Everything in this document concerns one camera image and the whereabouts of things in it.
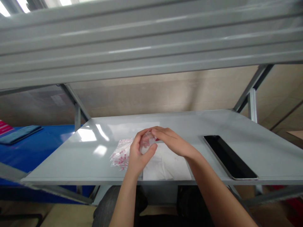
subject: white paper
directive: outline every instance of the white paper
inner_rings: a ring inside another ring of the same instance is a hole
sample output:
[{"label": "white paper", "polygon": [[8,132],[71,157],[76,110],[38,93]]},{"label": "white paper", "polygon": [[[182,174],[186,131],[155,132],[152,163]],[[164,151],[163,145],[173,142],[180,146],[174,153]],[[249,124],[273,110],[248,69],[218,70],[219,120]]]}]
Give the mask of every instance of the white paper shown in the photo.
[{"label": "white paper", "polygon": [[156,153],[143,170],[143,180],[191,180],[185,159],[158,143]]}]

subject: beige wall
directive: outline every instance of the beige wall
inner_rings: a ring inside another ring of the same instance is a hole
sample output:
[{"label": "beige wall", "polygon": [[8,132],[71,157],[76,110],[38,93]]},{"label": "beige wall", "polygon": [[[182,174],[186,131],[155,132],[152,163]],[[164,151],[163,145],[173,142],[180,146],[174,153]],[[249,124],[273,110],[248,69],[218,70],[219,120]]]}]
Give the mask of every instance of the beige wall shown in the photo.
[{"label": "beige wall", "polygon": [[[233,108],[257,66],[73,83],[92,117]],[[266,128],[303,99],[303,66],[276,65],[257,91],[258,122]],[[302,107],[277,131],[302,130]],[[247,107],[243,115],[247,116]],[[60,87],[0,96],[0,119],[12,126],[74,123]]]}]

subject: metal shelf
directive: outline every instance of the metal shelf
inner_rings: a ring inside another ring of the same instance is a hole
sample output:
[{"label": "metal shelf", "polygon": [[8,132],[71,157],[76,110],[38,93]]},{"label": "metal shelf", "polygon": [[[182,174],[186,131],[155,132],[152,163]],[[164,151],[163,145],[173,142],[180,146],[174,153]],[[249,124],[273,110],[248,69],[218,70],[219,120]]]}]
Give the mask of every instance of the metal shelf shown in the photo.
[{"label": "metal shelf", "polygon": [[[125,171],[111,167],[118,141],[155,125],[170,127],[191,143],[226,184],[303,184],[303,151],[232,110],[91,118],[21,182],[52,185],[120,185]],[[232,180],[201,135],[220,135],[259,180]],[[142,181],[138,184],[196,184]]]},{"label": "metal shelf", "polygon": [[0,89],[302,61],[302,13],[299,0],[111,0],[1,17]]}]

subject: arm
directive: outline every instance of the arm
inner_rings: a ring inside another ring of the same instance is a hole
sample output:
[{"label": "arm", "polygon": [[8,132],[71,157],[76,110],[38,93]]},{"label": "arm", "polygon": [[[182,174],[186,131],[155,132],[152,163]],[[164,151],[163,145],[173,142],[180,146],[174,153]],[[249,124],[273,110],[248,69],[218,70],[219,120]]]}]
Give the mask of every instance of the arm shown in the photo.
[{"label": "arm", "polygon": [[144,155],[140,153],[139,142],[142,135],[147,131],[148,129],[138,132],[130,146],[128,168],[120,188],[113,216],[111,217],[110,227],[134,226],[136,186],[138,177],[157,149],[157,144],[153,144]]},{"label": "arm", "polygon": [[216,227],[257,227],[200,152],[169,128],[156,126],[152,134],[186,159]]}]

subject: clear plastic bag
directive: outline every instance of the clear plastic bag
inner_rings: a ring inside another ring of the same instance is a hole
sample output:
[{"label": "clear plastic bag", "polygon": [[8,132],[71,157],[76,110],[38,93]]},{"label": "clear plastic bag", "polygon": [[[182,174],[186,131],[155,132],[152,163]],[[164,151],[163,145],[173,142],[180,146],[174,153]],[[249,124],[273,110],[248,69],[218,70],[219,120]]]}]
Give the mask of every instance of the clear plastic bag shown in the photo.
[{"label": "clear plastic bag", "polygon": [[132,143],[133,139],[125,139],[119,141],[117,148],[110,157],[110,160],[112,162],[111,166],[119,166],[121,168],[120,170],[127,169],[129,150]]},{"label": "clear plastic bag", "polygon": [[147,133],[145,133],[140,141],[140,152],[142,154],[145,154],[149,147],[151,145],[153,145],[156,142],[156,138],[154,137],[154,135],[152,134],[152,132],[148,131]]},{"label": "clear plastic bag", "polygon": [[[156,138],[150,131],[145,133],[140,141],[140,152],[146,153],[151,145],[156,142]],[[111,166],[119,166],[120,170],[126,170],[128,167],[130,145],[132,145],[133,139],[120,140],[117,148],[110,157],[112,162]]]}]

